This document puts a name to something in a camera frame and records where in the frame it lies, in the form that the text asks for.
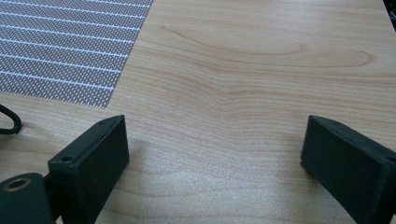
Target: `table surface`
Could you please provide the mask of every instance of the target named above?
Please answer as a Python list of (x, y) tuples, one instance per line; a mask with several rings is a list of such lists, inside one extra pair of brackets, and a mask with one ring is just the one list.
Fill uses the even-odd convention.
[(107, 108), (0, 93), (24, 123), (0, 179), (124, 114), (131, 162), (97, 223), (353, 223), (300, 165), (307, 118), (395, 150), (395, 58), (381, 0), (155, 0)]

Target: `light wood surface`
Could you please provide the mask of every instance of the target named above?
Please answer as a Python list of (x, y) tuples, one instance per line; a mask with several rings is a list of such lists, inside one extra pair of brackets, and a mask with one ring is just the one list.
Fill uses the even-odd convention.
[(300, 165), (307, 118), (395, 150), (395, 59), (381, 0), (154, 0), (106, 109), (0, 92), (24, 123), (0, 180), (124, 114), (131, 162), (97, 223), (353, 223)]

